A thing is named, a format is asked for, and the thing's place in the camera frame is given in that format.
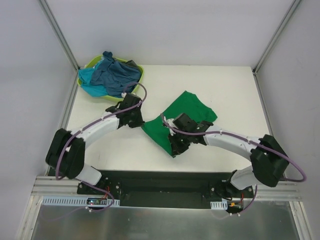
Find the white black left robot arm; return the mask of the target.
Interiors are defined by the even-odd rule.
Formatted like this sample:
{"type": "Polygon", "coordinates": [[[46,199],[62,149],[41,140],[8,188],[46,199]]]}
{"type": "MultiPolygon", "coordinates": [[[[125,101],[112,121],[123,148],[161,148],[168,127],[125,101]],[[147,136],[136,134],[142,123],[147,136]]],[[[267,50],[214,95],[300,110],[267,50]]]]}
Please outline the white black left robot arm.
{"type": "Polygon", "coordinates": [[[124,99],[108,107],[100,118],[75,130],[61,128],[56,131],[45,162],[55,169],[56,177],[77,179],[88,184],[94,194],[105,191],[102,173],[85,163],[85,151],[95,141],[123,126],[141,127],[144,124],[141,106],[143,100],[126,93],[124,99]]]}

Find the green t shirt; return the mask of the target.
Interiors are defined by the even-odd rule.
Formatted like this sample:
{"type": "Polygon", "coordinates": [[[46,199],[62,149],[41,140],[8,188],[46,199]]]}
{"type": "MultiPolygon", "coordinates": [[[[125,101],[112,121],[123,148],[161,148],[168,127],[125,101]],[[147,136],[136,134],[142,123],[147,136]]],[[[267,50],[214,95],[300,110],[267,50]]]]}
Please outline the green t shirt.
{"type": "MultiPolygon", "coordinates": [[[[188,133],[205,132],[218,118],[216,113],[198,97],[184,91],[164,112],[166,121],[174,128],[188,133]]],[[[187,135],[173,132],[163,123],[162,117],[146,122],[143,131],[171,157],[188,150],[191,143],[205,144],[203,135],[187,135]]]]}

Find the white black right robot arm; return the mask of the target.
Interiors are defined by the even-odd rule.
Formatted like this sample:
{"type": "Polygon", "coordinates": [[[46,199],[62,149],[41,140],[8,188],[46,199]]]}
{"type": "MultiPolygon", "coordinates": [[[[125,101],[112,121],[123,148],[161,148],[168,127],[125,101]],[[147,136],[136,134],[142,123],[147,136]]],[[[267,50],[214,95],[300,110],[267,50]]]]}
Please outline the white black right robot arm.
{"type": "Polygon", "coordinates": [[[276,187],[289,164],[286,154],[271,135],[259,138],[236,134],[210,121],[196,122],[185,113],[176,118],[161,118],[164,126],[169,128],[170,141],[184,151],[190,144],[202,144],[224,149],[250,161],[250,166],[234,170],[222,183],[230,197],[237,197],[245,188],[256,184],[276,187]]]}

